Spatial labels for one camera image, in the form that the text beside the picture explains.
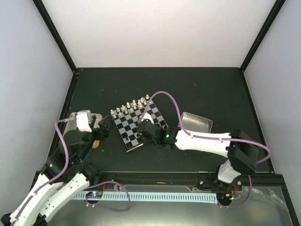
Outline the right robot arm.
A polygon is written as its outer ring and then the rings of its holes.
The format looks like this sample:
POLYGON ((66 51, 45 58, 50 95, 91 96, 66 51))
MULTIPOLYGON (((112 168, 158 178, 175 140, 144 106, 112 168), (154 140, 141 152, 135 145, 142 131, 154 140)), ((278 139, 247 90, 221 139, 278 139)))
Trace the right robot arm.
POLYGON ((210 134, 184 130, 170 126, 167 129, 145 119, 138 125, 138 134, 156 146, 179 150, 195 150, 213 153, 227 160, 220 165, 214 177, 214 185, 226 189, 237 177, 256 172, 258 148, 253 141, 243 140, 239 130, 233 133, 210 134))

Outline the white second left arm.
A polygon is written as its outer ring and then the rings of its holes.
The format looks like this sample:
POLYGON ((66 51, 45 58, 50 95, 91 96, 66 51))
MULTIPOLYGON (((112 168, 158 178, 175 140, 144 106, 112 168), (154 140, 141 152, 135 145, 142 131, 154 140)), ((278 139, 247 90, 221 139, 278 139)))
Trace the white second left arm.
POLYGON ((86 163, 94 143, 104 141, 110 132, 110 118, 86 116, 84 112, 75 115, 76 128, 64 133, 56 150, 47 158, 42 174, 61 184, 61 188, 51 195, 40 211, 49 222, 78 192, 96 185, 100 171, 91 163, 86 163))

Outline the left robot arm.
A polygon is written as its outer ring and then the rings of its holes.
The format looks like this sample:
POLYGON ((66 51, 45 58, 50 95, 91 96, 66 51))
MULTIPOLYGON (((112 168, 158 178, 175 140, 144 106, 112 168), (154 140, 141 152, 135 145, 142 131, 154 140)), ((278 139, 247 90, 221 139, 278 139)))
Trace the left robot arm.
POLYGON ((58 147, 47 158, 30 192, 13 212, 1 217, 5 226, 46 226, 54 215, 78 192, 100 185, 101 173, 85 163, 93 144, 109 135, 110 117, 97 117, 81 111, 63 122, 76 122, 76 129, 61 134, 58 120, 55 129, 60 138, 58 147))

